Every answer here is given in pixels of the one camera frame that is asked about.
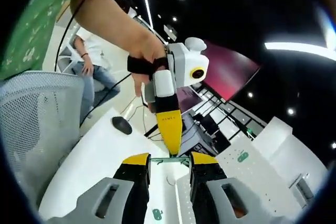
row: computer mouse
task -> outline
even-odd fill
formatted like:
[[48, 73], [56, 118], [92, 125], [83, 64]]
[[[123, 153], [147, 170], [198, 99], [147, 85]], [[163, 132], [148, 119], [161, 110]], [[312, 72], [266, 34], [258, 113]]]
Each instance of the computer mouse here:
[[111, 118], [112, 125], [122, 133], [130, 135], [132, 133], [132, 126], [122, 116], [115, 116]]

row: recessed light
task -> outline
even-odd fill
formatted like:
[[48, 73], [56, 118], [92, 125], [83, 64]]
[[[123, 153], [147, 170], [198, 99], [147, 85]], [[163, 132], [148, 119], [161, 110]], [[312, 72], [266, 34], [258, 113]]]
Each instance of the recessed light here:
[[295, 110], [292, 109], [292, 108], [289, 108], [289, 109], [287, 110], [287, 113], [288, 113], [289, 115], [294, 115], [294, 114], [295, 114]]

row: magenta wall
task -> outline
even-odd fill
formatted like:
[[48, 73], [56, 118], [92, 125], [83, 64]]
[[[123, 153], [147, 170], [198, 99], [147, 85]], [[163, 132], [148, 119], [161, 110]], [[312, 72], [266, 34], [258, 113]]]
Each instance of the magenta wall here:
[[228, 101], [259, 69], [249, 58], [235, 51], [204, 41], [207, 49], [202, 52], [209, 59], [204, 82]]

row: green shirt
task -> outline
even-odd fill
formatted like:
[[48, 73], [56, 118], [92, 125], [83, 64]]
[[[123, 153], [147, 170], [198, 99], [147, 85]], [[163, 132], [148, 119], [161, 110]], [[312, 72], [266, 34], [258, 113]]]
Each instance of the green shirt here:
[[41, 70], [56, 16], [66, 0], [30, 0], [7, 45], [0, 80], [26, 70]]

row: hand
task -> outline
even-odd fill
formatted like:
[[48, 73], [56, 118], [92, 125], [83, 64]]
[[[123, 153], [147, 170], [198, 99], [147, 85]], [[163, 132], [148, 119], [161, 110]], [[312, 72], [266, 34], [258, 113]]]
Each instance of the hand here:
[[84, 76], [85, 75], [88, 75], [88, 76], [93, 75], [93, 70], [95, 68], [93, 67], [93, 64], [90, 60], [90, 57], [88, 55], [85, 55], [85, 56], [83, 56], [83, 59], [84, 59], [84, 66], [83, 66], [83, 69], [82, 69], [82, 74]]
[[[139, 48], [137, 48], [137, 51], [131, 53], [131, 56], [138, 59], [145, 59], [150, 63], [153, 63], [153, 61], [157, 58], [166, 57], [166, 53], [162, 42], [157, 38], [157, 36], [150, 33], [150, 35], [140, 43], [140, 46]], [[135, 95], [137, 97], [140, 97], [141, 84], [142, 83], [147, 84], [149, 82], [149, 76], [145, 74], [133, 73], [132, 77], [134, 79]]]

